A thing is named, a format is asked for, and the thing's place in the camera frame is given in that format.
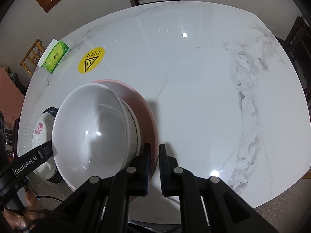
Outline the white Dog bowl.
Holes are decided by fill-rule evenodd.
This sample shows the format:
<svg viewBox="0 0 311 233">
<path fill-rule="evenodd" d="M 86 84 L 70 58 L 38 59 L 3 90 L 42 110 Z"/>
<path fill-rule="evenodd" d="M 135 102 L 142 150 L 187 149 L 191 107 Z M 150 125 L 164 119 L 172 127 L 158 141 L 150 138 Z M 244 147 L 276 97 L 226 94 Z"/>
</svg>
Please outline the white Dog bowl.
<svg viewBox="0 0 311 233">
<path fill-rule="evenodd" d="M 61 104 L 52 131 L 53 153 L 61 176 L 73 189 L 92 176 L 107 178 L 123 169 L 122 112 L 119 97 L 98 83 L 77 88 Z"/>
</svg>

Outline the white plate with pink roses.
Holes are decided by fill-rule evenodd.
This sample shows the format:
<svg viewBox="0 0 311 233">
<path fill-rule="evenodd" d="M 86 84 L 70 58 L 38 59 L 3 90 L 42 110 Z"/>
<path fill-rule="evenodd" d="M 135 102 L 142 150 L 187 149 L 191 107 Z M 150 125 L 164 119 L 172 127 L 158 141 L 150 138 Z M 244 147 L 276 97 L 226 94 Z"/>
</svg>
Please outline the white plate with pink roses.
<svg viewBox="0 0 311 233">
<path fill-rule="evenodd" d="M 47 147 L 48 153 L 52 154 L 52 130 L 57 112 L 57 108 L 50 107 L 39 117 L 32 136 L 32 149 L 42 145 Z M 62 181 L 62 176 L 56 167 L 53 156 L 38 166 L 36 170 L 41 177 L 50 183 Z"/>
</svg>

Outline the pink cloth covered furniture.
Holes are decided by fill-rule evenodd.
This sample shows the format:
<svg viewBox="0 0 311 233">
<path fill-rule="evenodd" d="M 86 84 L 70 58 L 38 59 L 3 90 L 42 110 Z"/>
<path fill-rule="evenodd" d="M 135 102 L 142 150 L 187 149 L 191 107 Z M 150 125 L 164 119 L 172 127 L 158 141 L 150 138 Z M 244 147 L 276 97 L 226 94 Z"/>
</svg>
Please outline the pink cloth covered furniture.
<svg viewBox="0 0 311 233">
<path fill-rule="evenodd" d="M 4 67 L 1 67 L 0 82 L 1 113 L 4 116 L 5 126 L 12 129 L 21 115 L 24 96 L 12 82 Z"/>
</svg>

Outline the green tissue pack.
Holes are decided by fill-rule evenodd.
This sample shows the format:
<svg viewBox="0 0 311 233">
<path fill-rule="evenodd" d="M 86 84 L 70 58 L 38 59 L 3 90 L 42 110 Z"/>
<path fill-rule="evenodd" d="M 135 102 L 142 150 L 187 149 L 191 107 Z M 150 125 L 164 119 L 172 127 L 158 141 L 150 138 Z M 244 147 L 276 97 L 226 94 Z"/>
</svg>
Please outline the green tissue pack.
<svg viewBox="0 0 311 233">
<path fill-rule="evenodd" d="M 69 49 L 70 47 L 63 41 L 53 39 L 39 59 L 38 67 L 45 69 L 49 73 L 54 72 Z"/>
</svg>

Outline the large pink bowl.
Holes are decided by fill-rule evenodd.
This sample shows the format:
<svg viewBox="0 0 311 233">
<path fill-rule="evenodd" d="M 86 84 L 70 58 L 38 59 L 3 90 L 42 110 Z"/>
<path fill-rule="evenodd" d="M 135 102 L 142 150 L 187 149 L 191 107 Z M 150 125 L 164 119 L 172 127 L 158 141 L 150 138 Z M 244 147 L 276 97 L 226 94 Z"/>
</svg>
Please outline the large pink bowl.
<svg viewBox="0 0 311 233">
<path fill-rule="evenodd" d="M 131 86 L 121 81 L 104 79 L 96 81 L 111 89 L 118 97 L 125 100 L 132 108 L 133 112 L 139 123 L 140 134 L 141 134 L 141 149 L 140 154 L 143 152 L 143 145 L 145 143 L 151 144 L 151 172 L 154 174 L 156 170 L 156 164 L 158 160 L 158 129 L 156 127 L 156 120 L 150 106 L 147 104 L 145 99 Z"/>
</svg>

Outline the dark wooden chair at right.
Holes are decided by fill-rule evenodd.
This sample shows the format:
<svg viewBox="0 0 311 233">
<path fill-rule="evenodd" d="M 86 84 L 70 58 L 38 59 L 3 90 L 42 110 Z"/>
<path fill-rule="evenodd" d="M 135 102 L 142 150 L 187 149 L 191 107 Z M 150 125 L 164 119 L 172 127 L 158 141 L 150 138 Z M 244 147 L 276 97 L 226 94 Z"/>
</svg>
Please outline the dark wooden chair at right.
<svg viewBox="0 0 311 233">
<path fill-rule="evenodd" d="M 310 26 L 297 16 L 285 39 L 277 37 L 300 80 L 310 110 Z"/>
</svg>

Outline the yellow wooden chair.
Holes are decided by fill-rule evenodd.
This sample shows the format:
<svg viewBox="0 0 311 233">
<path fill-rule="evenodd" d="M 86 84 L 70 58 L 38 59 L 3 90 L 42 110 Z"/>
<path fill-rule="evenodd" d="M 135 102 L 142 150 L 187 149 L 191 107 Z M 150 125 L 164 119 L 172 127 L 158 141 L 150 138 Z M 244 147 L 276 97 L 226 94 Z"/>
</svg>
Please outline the yellow wooden chair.
<svg viewBox="0 0 311 233">
<path fill-rule="evenodd" d="M 32 78 L 40 58 L 45 52 L 42 41 L 38 38 L 27 51 L 19 66 L 24 68 L 29 78 Z"/>
</svg>

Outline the white Rabbit bowl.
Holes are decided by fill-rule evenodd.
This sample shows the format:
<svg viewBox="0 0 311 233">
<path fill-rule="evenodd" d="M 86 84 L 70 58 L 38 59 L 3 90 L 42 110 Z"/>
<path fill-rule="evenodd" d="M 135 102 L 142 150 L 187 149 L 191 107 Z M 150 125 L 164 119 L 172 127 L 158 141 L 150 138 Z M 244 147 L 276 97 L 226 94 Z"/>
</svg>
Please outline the white Rabbit bowl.
<svg viewBox="0 0 311 233">
<path fill-rule="evenodd" d="M 140 154 L 141 149 L 141 134 L 138 120 L 129 104 L 119 97 L 123 105 L 123 115 L 125 118 L 126 143 L 125 154 L 122 163 L 122 168 L 129 166 L 131 160 Z"/>
</svg>

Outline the yellow warning sticker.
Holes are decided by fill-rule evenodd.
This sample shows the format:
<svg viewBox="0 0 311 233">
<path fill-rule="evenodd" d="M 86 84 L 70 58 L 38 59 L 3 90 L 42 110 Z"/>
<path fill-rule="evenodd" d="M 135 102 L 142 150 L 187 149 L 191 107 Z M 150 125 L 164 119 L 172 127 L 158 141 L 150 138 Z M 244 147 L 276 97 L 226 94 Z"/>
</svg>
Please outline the yellow warning sticker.
<svg viewBox="0 0 311 233">
<path fill-rule="evenodd" d="M 80 60 L 78 72 L 85 74 L 93 70 L 101 62 L 105 54 L 104 48 L 97 47 L 87 52 Z"/>
</svg>

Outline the blue floral plate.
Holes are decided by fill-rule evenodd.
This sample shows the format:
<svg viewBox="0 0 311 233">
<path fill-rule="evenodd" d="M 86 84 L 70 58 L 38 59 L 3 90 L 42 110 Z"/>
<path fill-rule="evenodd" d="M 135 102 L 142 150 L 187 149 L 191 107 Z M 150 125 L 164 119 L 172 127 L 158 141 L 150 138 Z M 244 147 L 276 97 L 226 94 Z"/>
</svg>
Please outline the blue floral plate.
<svg viewBox="0 0 311 233">
<path fill-rule="evenodd" d="M 43 113 L 48 113 L 48 114 L 52 115 L 53 118 L 55 118 L 57 112 L 58 112 L 57 108 L 49 107 Z M 50 182 L 50 183 L 60 183 L 63 180 L 63 178 L 62 178 L 61 174 L 59 173 L 54 160 L 52 161 L 52 163 L 53 163 L 52 164 L 53 169 L 52 169 L 52 172 L 51 172 L 51 176 L 50 177 L 44 177 L 43 174 L 41 174 L 41 176 L 44 179 L 46 179 L 48 182 Z"/>
</svg>

